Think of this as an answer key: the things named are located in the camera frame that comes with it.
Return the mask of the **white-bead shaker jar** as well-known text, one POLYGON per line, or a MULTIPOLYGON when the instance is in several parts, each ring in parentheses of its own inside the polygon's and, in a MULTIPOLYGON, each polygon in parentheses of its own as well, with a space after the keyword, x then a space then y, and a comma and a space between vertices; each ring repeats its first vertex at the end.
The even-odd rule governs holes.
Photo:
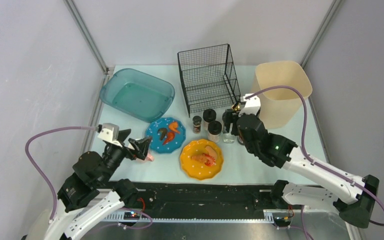
POLYGON ((214 109, 208 108, 204 110, 202 114, 202 119, 203 119, 203 127, 207 131, 209 127, 209 123, 217 119, 217 113, 214 109))
POLYGON ((217 120, 213 120, 207 127, 207 139, 214 143, 218 143, 220 141, 221 132, 222 124, 217 120))

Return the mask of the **gold spout glass bottle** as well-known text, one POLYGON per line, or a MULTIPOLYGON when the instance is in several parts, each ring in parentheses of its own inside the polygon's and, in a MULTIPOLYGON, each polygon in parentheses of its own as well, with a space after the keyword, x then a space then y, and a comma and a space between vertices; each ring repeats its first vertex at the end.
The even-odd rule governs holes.
MULTIPOLYGON (((240 102, 235 103, 231 108, 228 108, 228 109, 240 110, 240 102)), ((236 139, 237 139, 237 136, 234 136, 230 133, 223 133, 224 143, 231 144, 231 143, 234 143, 236 139)))

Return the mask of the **small spice jar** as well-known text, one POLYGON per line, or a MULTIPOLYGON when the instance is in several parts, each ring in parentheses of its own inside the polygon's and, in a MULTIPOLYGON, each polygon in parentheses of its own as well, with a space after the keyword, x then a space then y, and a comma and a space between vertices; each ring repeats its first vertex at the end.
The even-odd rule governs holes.
POLYGON ((199 115, 195 115, 192 118, 192 123, 193 123, 193 132, 195 134, 199 134, 201 132, 202 118, 199 115))

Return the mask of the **brown sauce bottle black cap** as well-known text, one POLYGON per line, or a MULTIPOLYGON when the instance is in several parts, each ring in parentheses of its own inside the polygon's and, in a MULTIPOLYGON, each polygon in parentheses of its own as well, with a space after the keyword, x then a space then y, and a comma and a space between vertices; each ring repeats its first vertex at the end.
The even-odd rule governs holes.
POLYGON ((237 136, 237 141, 240 145, 242 145, 242 146, 245 145, 244 140, 240 134, 238 134, 238 136, 237 136))

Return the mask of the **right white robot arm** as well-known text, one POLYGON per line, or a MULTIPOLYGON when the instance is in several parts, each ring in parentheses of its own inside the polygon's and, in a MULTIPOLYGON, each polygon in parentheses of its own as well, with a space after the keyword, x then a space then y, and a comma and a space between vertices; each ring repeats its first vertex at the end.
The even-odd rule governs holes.
POLYGON ((316 159, 304 146, 268 132, 255 114, 227 109, 222 121, 224 131, 238 136, 247 152, 262 163, 299 174, 319 185, 298 188, 286 180, 277 180, 270 193, 273 201, 331 210, 346 223, 362 229, 374 223, 371 217, 380 183, 377 177, 350 174, 316 159))

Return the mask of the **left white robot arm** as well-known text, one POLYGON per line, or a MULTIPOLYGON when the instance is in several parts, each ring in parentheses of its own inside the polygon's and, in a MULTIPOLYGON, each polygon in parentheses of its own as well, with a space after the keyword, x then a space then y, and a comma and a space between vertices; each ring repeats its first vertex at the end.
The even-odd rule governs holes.
POLYGON ((138 189, 129 179, 116 182, 109 193, 91 208, 89 203, 107 186, 110 178, 124 159, 146 161, 151 136, 133 139, 130 129, 120 130, 112 123, 98 126, 66 126, 38 133, 25 143, 25 154, 33 167, 45 180, 52 195, 52 209, 44 210, 30 227, 24 240, 79 240, 110 213, 131 205, 138 199, 138 189), (47 134, 67 130, 86 130, 98 133, 105 148, 103 154, 95 151, 84 152, 73 165, 70 175, 56 191, 51 181, 34 161, 30 153, 33 140, 47 134))

